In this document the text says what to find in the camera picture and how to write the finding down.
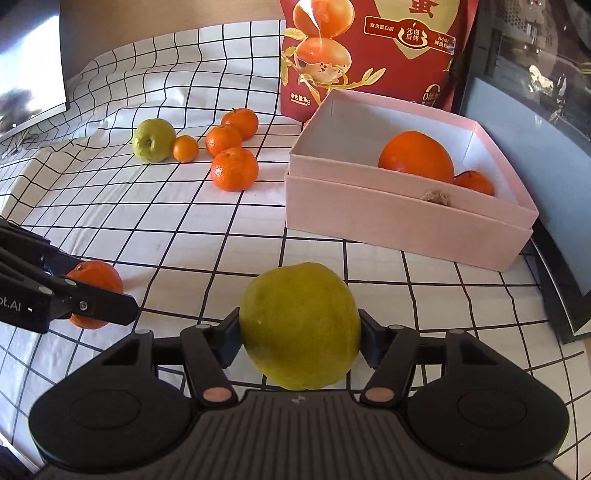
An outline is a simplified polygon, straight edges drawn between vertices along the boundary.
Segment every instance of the green pear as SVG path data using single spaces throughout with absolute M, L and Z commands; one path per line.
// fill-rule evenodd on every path
M 158 163 L 170 156 L 177 138 L 174 127 L 162 118 L 151 118 L 135 129 L 131 144 L 135 155 L 148 163 Z
M 349 287 L 318 263 L 276 268 L 252 280 L 240 305 L 240 331 L 255 365 L 288 390 L 338 382 L 361 341 Z

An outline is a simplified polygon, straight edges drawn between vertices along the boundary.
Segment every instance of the yellow pear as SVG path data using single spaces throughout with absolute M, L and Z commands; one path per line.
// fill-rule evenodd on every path
M 318 263 L 280 267 L 255 278 L 240 305 L 240 330 L 255 365 L 288 390 L 338 382 L 361 341 L 349 287 Z

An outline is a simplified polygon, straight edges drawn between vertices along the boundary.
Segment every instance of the fruit illustration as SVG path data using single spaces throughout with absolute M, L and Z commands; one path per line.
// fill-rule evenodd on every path
M 231 125 L 240 132 L 242 140 L 255 136 L 258 130 L 258 117 L 249 108 L 233 108 L 222 117 L 222 125 Z
M 205 146 L 212 157 L 242 143 L 240 132 L 231 125 L 213 127 L 205 137 Z
M 240 331 L 255 365 L 289 390 L 338 382 L 361 341 L 351 291 L 318 263 L 280 267 L 255 278 L 240 304 Z
M 453 182 L 453 162 L 446 149 L 421 132 L 403 132 L 390 140 L 379 156 L 378 167 Z
M 351 67 L 348 50 L 331 38 L 307 38 L 295 48 L 294 61 L 296 70 L 316 83 L 334 82 Z
M 294 25 L 308 37 L 332 38 L 353 24 L 350 0 L 300 0 L 294 8 Z
M 250 150 L 233 147 L 216 155 L 212 162 L 213 184 L 226 192 L 241 192 L 258 177 L 258 162 Z
M 377 82 L 386 69 L 365 71 L 357 82 L 350 82 L 349 51 L 334 37 L 345 33 L 355 20 L 350 0 L 300 0 L 293 10 L 295 28 L 285 30 L 286 38 L 299 43 L 281 51 L 280 77 L 287 86 L 290 68 L 297 72 L 298 85 L 303 83 L 317 105 L 322 102 L 318 88 L 352 90 Z
M 476 170 L 467 170 L 460 173 L 455 179 L 453 179 L 453 184 L 487 195 L 494 196 L 495 194 L 495 187 L 492 182 Z
M 195 160 L 199 155 L 199 144 L 197 140 L 188 135 L 178 137 L 173 145 L 173 157 L 182 163 Z
M 121 277 L 117 273 L 117 270 L 101 260 L 82 262 L 76 265 L 67 276 L 73 280 L 79 280 L 94 287 L 123 293 L 123 282 L 121 281 Z M 107 325 L 107 322 L 104 322 L 103 320 L 96 320 L 76 314 L 73 314 L 70 317 L 70 321 L 78 327 L 89 330 L 95 330 Z
M 177 134 L 162 118 L 151 118 L 135 129 L 131 144 L 135 155 L 148 163 L 158 163 L 170 156 Z

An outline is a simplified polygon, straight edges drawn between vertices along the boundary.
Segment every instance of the wall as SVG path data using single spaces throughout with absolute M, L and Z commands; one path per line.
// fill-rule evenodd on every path
M 283 18 L 279 0 L 61 0 L 66 79 L 98 55 L 192 28 Z

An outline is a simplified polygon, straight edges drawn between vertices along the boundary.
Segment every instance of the screen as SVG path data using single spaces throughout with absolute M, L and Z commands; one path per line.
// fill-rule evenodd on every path
M 0 10 L 0 140 L 66 110 L 60 0 L 9 0 Z

